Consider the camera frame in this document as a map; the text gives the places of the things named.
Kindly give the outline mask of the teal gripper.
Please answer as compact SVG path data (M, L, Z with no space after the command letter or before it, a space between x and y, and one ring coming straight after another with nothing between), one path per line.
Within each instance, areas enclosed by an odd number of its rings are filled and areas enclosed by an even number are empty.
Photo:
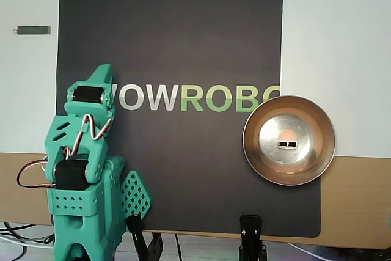
M113 119L116 108L112 86L112 65L99 65L88 82L75 82L68 88L64 104L66 113L78 117L91 114L95 120Z

